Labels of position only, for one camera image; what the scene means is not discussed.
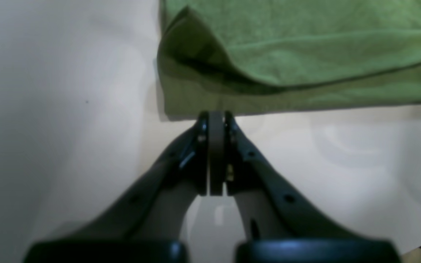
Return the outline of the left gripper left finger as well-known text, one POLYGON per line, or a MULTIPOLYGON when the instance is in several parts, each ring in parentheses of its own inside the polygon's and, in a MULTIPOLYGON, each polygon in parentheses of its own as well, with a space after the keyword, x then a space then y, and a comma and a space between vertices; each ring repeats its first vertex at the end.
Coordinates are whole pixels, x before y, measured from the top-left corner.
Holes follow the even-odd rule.
POLYGON ((35 243, 26 263, 187 263, 182 221, 206 192, 209 113, 179 135, 117 201, 87 225, 35 243))

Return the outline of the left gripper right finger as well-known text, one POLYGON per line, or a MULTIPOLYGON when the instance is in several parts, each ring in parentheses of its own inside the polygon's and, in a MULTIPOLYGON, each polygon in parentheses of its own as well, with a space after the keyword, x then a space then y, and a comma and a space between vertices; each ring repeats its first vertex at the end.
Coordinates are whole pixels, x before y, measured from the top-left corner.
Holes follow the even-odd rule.
POLYGON ((389 241, 324 215, 280 175, 230 112, 209 114, 209 193, 234 197, 247 241, 237 263, 400 263, 389 241))

